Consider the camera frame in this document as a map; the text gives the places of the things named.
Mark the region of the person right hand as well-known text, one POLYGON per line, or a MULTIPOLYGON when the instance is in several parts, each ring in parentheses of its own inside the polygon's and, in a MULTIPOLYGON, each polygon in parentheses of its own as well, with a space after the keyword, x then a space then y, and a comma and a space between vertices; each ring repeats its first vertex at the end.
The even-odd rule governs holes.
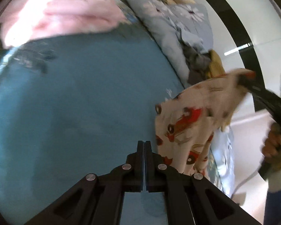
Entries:
POLYGON ((281 127, 279 124, 275 122, 271 124, 261 152, 274 172, 281 170, 281 127))

